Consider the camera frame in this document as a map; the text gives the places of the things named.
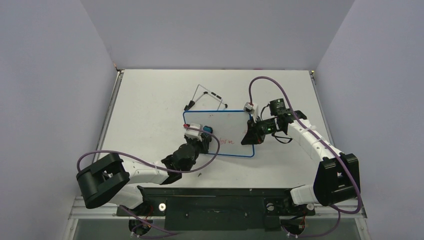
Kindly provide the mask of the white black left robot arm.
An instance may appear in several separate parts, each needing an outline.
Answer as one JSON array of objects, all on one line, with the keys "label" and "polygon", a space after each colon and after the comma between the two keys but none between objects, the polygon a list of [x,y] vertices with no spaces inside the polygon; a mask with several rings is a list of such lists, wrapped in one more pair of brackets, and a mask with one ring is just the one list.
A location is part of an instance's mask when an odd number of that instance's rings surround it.
[{"label": "white black left robot arm", "polygon": [[186,143],[160,161],[143,164],[122,159],[110,151],[93,164],[78,168],[76,180],[86,208],[95,209],[106,203],[122,205],[136,215],[149,209],[149,201],[141,184],[169,185],[189,173],[200,154],[207,154],[214,136],[202,132],[198,137],[185,137]]}]

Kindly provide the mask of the blue framed whiteboard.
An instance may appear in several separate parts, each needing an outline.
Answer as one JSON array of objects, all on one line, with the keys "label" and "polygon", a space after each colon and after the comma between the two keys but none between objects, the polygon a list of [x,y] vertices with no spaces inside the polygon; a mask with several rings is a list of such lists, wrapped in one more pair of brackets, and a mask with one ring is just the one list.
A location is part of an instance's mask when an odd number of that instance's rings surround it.
[{"label": "blue framed whiteboard", "polygon": [[218,138],[218,154],[228,157],[252,158],[255,155],[253,145],[242,145],[247,133],[247,121],[251,116],[242,110],[189,110],[182,114],[186,124],[200,124],[212,128]]}]

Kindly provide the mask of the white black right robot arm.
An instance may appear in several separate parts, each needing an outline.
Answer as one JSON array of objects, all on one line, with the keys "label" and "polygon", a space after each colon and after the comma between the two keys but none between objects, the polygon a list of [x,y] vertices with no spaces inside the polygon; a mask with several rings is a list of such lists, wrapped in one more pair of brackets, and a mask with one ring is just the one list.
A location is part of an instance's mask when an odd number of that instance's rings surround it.
[{"label": "white black right robot arm", "polygon": [[356,198],[360,192],[359,161],[352,153],[345,154],[326,141],[300,111],[291,111],[282,98],[268,104],[271,118],[262,119],[258,106],[246,102],[243,111],[252,114],[247,121],[247,131],[242,145],[259,145],[266,135],[283,132],[295,141],[317,165],[314,182],[290,190],[282,199],[283,209],[296,213],[302,205],[321,204],[331,206]]}]

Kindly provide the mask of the teal whiteboard eraser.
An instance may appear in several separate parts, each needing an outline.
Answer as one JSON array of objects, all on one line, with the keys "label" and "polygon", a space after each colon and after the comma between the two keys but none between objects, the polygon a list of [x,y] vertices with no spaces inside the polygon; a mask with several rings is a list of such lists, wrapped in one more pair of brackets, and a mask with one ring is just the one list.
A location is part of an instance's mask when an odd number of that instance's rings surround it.
[{"label": "teal whiteboard eraser", "polygon": [[212,127],[210,127],[210,126],[203,126],[203,130],[205,131],[205,132],[208,132],[208,133],[210,133],[210,134],[212,134],[213,133],[213,128]]}]

